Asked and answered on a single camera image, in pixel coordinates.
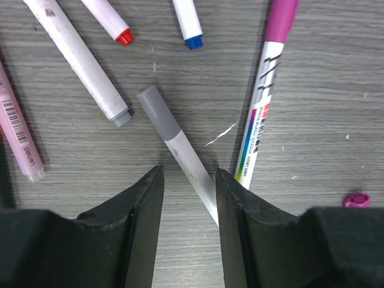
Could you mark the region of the blue capped white marker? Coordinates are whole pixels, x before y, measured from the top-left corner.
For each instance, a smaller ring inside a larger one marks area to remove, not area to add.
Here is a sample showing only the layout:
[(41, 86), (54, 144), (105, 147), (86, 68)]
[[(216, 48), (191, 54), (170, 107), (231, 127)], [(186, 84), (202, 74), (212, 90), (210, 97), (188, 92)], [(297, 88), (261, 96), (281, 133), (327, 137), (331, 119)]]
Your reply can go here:
[(190, 50), (203, 46), (203, 32), (193, 0), (173, 0), (182, 37)]

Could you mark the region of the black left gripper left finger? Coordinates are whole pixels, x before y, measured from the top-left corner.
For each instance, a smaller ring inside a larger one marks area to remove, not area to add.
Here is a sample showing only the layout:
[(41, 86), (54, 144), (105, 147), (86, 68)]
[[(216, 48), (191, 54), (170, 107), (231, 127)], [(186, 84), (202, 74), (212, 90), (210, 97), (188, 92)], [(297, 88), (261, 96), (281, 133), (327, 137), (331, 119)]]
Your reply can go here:
[(155, 166), (72, 220), (3, 209), (1, 286), (151, 287), (163, 196), (163, 168)]

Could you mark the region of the grey capped thin pen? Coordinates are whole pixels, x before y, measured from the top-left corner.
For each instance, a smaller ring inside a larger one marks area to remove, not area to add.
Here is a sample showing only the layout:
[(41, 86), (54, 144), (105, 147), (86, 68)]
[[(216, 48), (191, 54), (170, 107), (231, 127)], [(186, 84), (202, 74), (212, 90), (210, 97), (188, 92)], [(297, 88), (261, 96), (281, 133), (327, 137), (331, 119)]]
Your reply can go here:
[(88, 90), (106, 118), (117, 127), (131, 119), (129, 108), (57, 1), (25, 1), (35, 18)]

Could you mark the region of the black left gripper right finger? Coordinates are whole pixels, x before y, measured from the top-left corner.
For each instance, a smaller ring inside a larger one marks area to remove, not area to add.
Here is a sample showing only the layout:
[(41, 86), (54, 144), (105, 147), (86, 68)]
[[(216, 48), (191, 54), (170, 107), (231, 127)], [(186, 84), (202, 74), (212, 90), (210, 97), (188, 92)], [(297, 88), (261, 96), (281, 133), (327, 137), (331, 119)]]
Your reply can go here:
[(226, 287), (382, 287), (383, 209), (313, 207), (294, 216), (215, 174)]

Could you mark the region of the grey capped white marker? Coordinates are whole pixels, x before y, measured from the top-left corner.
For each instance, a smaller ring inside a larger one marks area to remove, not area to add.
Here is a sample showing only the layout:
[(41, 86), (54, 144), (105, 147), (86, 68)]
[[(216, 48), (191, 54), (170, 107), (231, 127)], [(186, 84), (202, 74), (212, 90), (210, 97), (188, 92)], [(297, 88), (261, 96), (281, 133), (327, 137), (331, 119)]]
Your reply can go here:
[(158, 89), (151, 86), (139, 93), (137, 99), (205, 208), (215, 223), (218, 223), (214, 182)]

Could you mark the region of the pink barcode labelled pen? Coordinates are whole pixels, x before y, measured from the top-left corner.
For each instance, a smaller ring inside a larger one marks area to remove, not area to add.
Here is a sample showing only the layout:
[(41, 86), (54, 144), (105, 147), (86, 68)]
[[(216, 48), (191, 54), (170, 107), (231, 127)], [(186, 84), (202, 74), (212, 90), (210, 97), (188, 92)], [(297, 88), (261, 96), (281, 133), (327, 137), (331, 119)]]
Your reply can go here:
[(44, 166), (14, 91), (1, 67), (1, 128), (23, 175), (31, 182), (45, 177)]

